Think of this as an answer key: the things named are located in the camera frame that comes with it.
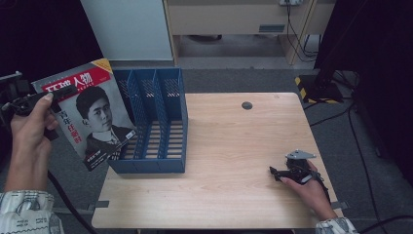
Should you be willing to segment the black curtain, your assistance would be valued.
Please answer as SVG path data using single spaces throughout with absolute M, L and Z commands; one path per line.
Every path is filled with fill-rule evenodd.
M 32 82 L 102 57 L 81 0 L 0 0 L 0 76 Z
M 413 186 L 413 0 L 336 0 L 315 67 L 359 75 L 370 127 Z

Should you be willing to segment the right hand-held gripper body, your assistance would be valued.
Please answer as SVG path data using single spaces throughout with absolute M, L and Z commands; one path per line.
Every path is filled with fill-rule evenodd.
M 299 184 L 307 183 L 317 173 L 313 171 L 308 159 L 316 158 L 315 154 L 296 149 L 285 155 L 288 168 L 286 177 L 293 179 Z

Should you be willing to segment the black stand base striped tape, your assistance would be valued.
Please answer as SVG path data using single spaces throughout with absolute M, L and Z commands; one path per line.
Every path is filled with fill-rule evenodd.
M 340 103 L 343 101 L 337 85 L 331 81 L 323 82 L 317 75 L 299 75 L 294 81 L 305 103 Z

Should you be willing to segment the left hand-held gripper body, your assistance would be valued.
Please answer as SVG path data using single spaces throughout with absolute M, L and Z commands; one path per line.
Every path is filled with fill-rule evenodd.
M 35 94 L 22 73 L 0 77 L 0 126 L 9 127 L 15 114 L 27 116 L 44 94 Z

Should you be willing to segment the patterned white left sleeve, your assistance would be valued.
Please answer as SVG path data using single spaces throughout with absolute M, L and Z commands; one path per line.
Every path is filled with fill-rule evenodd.
M 39 190 L 0 193 L 0 234 L 64 234 L 55 197 Z

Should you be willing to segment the magazine with portrait cover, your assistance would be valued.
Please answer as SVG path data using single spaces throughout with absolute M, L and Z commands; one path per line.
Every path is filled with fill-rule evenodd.
M 38 93 L 69 87 L 72 95 L 57 101 L 56 118 L 88 170 L 117 160 L 136 130 L 106 58 L 34 81 Z

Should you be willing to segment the patterned white sleeve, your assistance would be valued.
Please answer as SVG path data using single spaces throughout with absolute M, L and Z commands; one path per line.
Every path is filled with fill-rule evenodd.
M 55 197 L 39 190 L 0 193 L 0 234 L 64 234 Z
M 320 221 L 315 228 L 316 234 L 359 234 L 346 217 L 336 217 Z

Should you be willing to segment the white cabinet panel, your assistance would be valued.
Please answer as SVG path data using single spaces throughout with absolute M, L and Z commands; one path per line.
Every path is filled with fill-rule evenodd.
M 110 60 L 172 60 L 163 0 L 81 0 Z

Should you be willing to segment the patterned white right sleeve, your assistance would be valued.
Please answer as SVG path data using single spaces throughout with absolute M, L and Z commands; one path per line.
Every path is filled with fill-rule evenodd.
M 315 228 L 316 234 L 359 234 L 346 217 L 336 217 L 320 221 Z

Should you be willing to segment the person's right hand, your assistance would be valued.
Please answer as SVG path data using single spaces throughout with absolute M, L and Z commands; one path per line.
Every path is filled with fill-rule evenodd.
M 316 208 L 326 205 L 331 206 L 322 186 L 313 178 L 306 184 L 296 183 L 294 180 L 286 177 L 283 177 L 281 182 L 295 191 L 314 213 Z

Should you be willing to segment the beige wooden desk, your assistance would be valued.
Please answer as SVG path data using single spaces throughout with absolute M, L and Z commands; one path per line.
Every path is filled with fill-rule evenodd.
M 183 35 L 275 34 L 289 64 L 298 60 L 308 35 L 322 35 L 337 0 L 163 0 L 172 54 Z

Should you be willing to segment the blue plastic file rack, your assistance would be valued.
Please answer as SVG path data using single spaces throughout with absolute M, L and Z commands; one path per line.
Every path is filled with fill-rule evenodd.
M 114 72 L 136 136 L 108 164 L 118 174 L 183 173 L 188 113 L 181 70 L 138 68 Z

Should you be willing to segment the person's left hand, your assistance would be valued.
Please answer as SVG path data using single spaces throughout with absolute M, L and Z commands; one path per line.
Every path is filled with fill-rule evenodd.
M 12 159 L 28 163 L 47 158 L 52 150 L 51 141 L 44 136 L 46 130 L 55 130 L 56 117 L 51 113 L 54 95 L 41 97 L 27 117 L 16 115 L 12 119 Z

